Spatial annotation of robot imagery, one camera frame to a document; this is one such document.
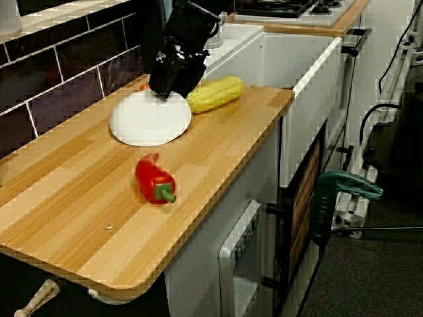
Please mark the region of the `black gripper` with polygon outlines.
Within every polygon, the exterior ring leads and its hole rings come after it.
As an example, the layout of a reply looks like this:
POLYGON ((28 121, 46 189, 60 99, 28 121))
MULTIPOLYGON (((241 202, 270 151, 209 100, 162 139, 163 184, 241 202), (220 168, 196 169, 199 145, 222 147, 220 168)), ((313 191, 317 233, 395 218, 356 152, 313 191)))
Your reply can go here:
POLYGON ((167 38, 165 47, 155 58, 149 88, 161 98, 169 97, 173 83, 176 93, 190 93, 206 70, 207 56, 208 50, 190 51, 175 38, 167 38))

